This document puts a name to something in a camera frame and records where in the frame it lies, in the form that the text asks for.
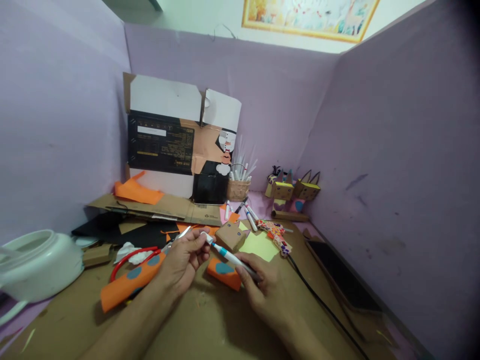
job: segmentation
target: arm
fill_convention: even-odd
[[[278,335],[290,355],[296,360],[331,359],[305,320],[290,305],[278,270],[255,254],[240,252],[235,255],[260,276],[257,286],[243,267],[236,267],[251,307]]]
[[[176,240],[155,278],[138,294],[80,360],[139,359],[157,335],[176,302],[209,259],[205,235],[194,229]]]

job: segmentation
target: wall stain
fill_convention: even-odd
[[[364,208],[368,208],[369,206],[367,205],[367,203],[365,202],[365,200],[362,198],[362,196],[357,196],[356,199],[360,202],[360,204],[363,205]]]
[[[351,181],[348,186],[345,188],[345,191],[348,191],[350,190],[351,188],[353,188],[354,186],[358,185],[359,182],[361,182],[363,179],[365,179],[366,177],[368,176],[368,174],[362,174],[362,175],[359,175],[356,177],[355,180]]]

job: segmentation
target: hand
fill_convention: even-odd
[[[175,240],[160,266],[155,282],[161,282],[173,290],[175,297],[182,296],[192,284],[195,272],[210,257],[210,245],[201,232],[210,228],[195,228],[185,236]]]
[[[242,266],[235,268],[245,286],[253,311],[280,335],[282,330],[291,325],[294,315],[292,314],[293,306],[290,305],[290,299],[280,280],[278,269],[255,254],[238,252],[235,256],[250,265],[260,276],[261,280],[257,286]]]

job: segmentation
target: white container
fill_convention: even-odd
[[[59,293],[84,270],[83,251],[65,234],[40,230],[3,246],[21,252],[18,257],[0,254],[0,289],[18,303],[0,318],[0,326],[28,303]]]

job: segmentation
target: craft table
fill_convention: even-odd
[[[389,348],[363,343],[351,327],[327,278],[306,247],[301,232],[289,221],[279,221],[292,233],[292,257],[312,288],[332,309],[361,344],[371,360],[395,359]],[[288,260],[276,255],[278,266],[293,299],[333,359],[362,359],[354,345],[311,295]],[[277,336],[257,317],[245,289],[235,292],[198,270],[184,295],[145,354],[145,359],[289,359]],[[100,290],[108,283],[113,264],[87,269],[58,294],[6,350],[2,359],[76,359],[92,345],[122,310],[119,306],[103,314]]]

